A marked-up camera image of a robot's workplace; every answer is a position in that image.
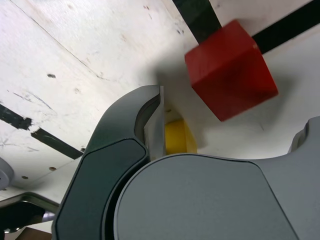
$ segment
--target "yellow block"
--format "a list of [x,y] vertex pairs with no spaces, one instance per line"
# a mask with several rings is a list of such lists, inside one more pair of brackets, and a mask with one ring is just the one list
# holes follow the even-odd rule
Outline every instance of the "yellow block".
[[166,154],[197,153],[196,141],[184,120],[165,125]]

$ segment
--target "red wooden block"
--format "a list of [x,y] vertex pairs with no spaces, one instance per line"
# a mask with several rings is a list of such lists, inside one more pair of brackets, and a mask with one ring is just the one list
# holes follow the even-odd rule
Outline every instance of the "red wooden block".
[[278,94],[255,41],[232,21],[185,55],[190,82],[220,121]]

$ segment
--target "black stripe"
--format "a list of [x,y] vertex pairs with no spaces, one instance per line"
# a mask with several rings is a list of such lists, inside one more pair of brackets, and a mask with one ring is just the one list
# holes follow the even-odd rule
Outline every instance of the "black stripe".
[[57,150],[58,152],[68,156],[69,158],[77,159],[83,154],[81,151],[66,144],[65,142],[61,141],[59,138],[53,136],[42,128],[39,128],[37,131],[31,133],[31,136],[48,145],[49,147]]
[[278,47],[320,23],[320,0],[313,0],[252,38],[262,54]]
[[32,122],[30,118],[28,117],[24,118],[1,104],[0,104],[0,120],[5,121],[7,124],[10,124],[16,129],[24,129],[24,130],[28,130]]
[[173,0],[173,3],[199,44],[221,28],[209,0]]
[[[29,127],[31,126],[31,123],[32,123],[31,118],[28,118],[28,117],[24,118],[1,104],[0,104],[0,120],[6,122],[7,124],[10,124],[16,129],[24,129],[24,130],[29,130]],[[52,134],[48,133],[42,128],[39,128],[39,130],[31,133],[31,136],[72,159],[77,159],[81,157],[83,154],[81,151],[78,151],[74,147],[66,144],[64,141],[61,141],[59,138],[53,136]]]
[[[200,44],[221,28],[208,0],[173,0]],[[252,38],[262,54],[278,47],[320,23],[320,0],[313,0],[260,31]]]

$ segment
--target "gray plastic housing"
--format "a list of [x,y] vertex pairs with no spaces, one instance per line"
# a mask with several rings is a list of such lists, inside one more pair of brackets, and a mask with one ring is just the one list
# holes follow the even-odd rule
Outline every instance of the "gray plastic housing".
[[124,184],[150,162],[144,126],[161,102],[143,86],[110,106],[87,145],[52,225],[56,240],[113,239],[114,209]]
[[319,239],[320,117],[303,133],[297,149],[270,159],[149,163],[122,190],[115,239]]
[[0,191],[9,187],[15,172],[11,166],[0,157]]

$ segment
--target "wooden surface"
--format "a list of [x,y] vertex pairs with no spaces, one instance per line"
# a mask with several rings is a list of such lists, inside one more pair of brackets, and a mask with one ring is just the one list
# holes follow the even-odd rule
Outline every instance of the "wooden surface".
[[16,240],[51,240],[51,239],[52,239],[52,235],[50,233],[27,227],[17,237]]
[[[222,25],[239,19],[252,35],[307,2],[211,0]],[[79,161],[30,133],[41,127],[85,148],[105,110],[143,85],[164,85],[167,109],[186,120],[199,153],[286,154],[293,136],[320,115],[319,32],[316,26],[264,56],[279,96],[219,122],[190,87],[184,54],[197,42],[171,0],[2,0],[0,103],[32,126],[0,121],[0,157],[15,171],[0,199],[29,190],[61,201]]]

